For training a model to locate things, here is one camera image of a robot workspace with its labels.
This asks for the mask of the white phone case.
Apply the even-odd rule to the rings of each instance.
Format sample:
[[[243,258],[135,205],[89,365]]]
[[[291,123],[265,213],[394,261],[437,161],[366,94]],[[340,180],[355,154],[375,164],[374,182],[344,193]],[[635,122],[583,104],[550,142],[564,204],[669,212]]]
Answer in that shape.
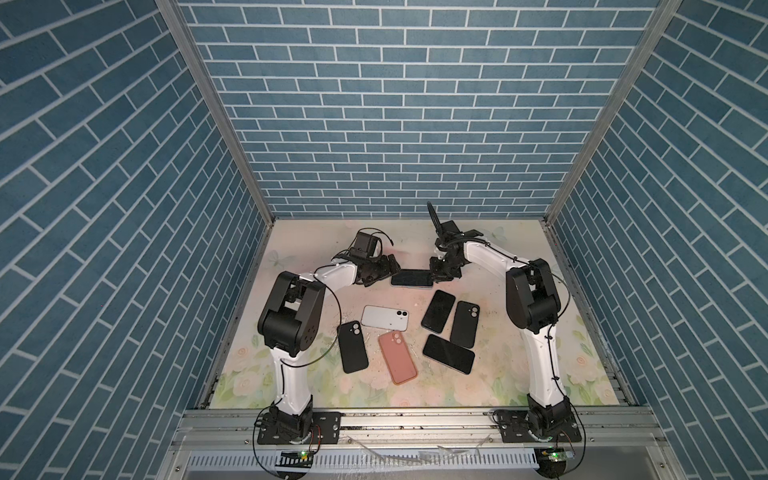
[[[374,305],[366,305],[361,318],[363,326],[392,331],[406,331],[408,321],[405,310]]]

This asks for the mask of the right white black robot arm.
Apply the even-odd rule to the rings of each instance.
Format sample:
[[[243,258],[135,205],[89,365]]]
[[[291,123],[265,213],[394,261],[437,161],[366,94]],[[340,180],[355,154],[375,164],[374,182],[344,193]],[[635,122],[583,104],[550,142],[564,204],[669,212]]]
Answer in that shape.
[[[438,255],[430,267],[440,280],[461,276],[474,264],[505,281],[506,312],[521,331],[529,367],[527,421],[532,436],[548,441],[575,421],[556,355],[556,326],[561,300],[550,265],[516,256],[481,238],[435,241]]]

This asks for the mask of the black phone screen up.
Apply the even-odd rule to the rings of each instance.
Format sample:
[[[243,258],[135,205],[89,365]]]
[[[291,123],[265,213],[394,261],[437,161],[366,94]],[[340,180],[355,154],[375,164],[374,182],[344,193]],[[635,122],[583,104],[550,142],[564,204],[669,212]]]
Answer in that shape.
[[[433,278],[429,270],[403,269],[391,277],[392,286],[432,287]]]

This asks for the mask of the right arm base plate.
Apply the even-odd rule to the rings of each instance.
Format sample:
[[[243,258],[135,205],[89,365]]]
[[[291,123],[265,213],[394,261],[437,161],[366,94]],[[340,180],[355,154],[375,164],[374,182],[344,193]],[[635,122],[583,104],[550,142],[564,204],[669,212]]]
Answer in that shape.
[[[564,409],[497,409],[490,414],[504,443],[565,441],[583,439],[575,415]]]

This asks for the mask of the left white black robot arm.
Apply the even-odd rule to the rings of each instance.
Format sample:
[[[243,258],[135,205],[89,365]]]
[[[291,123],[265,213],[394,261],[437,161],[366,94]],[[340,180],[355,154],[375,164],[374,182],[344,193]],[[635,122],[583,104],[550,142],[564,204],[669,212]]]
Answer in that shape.
[[[320,327],[325,298],[338,299],[339,290],[368,287],[399,273],[392,254],[353,259],[336,256],[310,273],[280,273],[258,321],[257,330],[270,349],[276,372],[276,397],[267,408],[266,436],[281,443],[298,443],[313,428],[313,396],[307,379],[313,363],[307,353]]]

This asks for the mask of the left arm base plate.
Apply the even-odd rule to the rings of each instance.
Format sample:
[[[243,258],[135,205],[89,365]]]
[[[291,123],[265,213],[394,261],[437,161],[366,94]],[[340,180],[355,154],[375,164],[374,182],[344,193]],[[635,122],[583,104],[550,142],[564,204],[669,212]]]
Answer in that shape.
[[[311,434],[320,446],[338,443],[342,414],[338,411],[313,411],[311,414],[289,415],[276,407],[260,416],[256,427],[259,445],[304,443]]]

